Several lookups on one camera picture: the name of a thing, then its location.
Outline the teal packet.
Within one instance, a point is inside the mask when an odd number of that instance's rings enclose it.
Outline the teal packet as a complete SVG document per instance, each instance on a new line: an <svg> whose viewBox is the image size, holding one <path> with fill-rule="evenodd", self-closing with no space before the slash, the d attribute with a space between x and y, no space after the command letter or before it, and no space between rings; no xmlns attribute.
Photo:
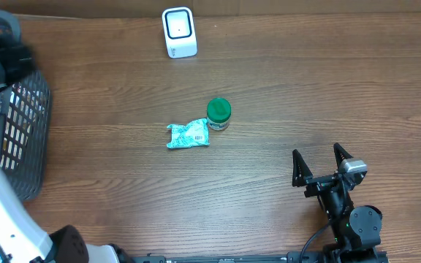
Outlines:
<svg viewBox="0 0 421 263"><path fill-rule="evenodd" d="M167 143L169 149L193 148L209 146L208 120L201 118L186 125L170 124L171 140Z"/></svg>

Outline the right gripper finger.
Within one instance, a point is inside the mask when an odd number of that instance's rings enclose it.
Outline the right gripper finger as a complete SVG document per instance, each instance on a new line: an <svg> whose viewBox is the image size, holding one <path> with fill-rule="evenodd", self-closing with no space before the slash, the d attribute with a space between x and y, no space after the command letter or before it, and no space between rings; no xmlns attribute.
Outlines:
<svg viewBox="0 0 421 263"><path fill-rule="evenodd" d="M348 170L353 156L350 155L338 142L333 145L338 170Z"/></svg>
<svg viewBox="0 0 421 263"><path fill-rule="evenodd" d="M292 185L294 187L307 186L313 179L313 174L297 149L292 152L292 160Z"/></svg>

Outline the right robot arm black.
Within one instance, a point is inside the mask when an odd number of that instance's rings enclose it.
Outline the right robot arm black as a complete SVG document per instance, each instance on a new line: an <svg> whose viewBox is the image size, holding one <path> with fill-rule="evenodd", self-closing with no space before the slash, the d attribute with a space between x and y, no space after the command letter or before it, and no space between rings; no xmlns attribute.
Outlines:
<svg viewBox="0 0 421 263"><path fill-rule="evenodd" d="M381 243L382 212L372 205L355 207L349 195L365 179L368 166L339 143L333 145L333 150L336 171L316 178L300 152L292 152L292 185L304 187L305 197L317 198L328 222L306 241L300 252L287 258L299 262L387 262L387 254L376 250ZM335 242L309 255L310 244L328 228L332 229Z"/></svg>

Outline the green lid jar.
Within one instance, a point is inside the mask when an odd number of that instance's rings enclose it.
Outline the green lid jar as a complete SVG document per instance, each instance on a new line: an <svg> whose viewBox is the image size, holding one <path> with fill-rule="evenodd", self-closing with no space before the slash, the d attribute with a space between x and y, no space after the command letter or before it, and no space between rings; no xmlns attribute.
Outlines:
<svg viewBox="0 0 421 263"><path fill-rule="evenodd" d="M221 131L230 124L232 108L224 98L215 98L208 102L207 110L208 125L213 130Z"/></svg>

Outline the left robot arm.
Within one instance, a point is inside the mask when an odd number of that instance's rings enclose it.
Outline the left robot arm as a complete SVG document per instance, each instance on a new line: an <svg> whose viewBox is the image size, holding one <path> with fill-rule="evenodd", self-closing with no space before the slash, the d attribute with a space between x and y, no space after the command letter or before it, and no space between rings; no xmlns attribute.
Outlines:
<svg viewBox="0 0 421 263"><path fill-rule="evenodd" d="M42 187L52 101L18 23L0 19L0 262L129 262L73 226L46 232L23 206Z"/></svg>

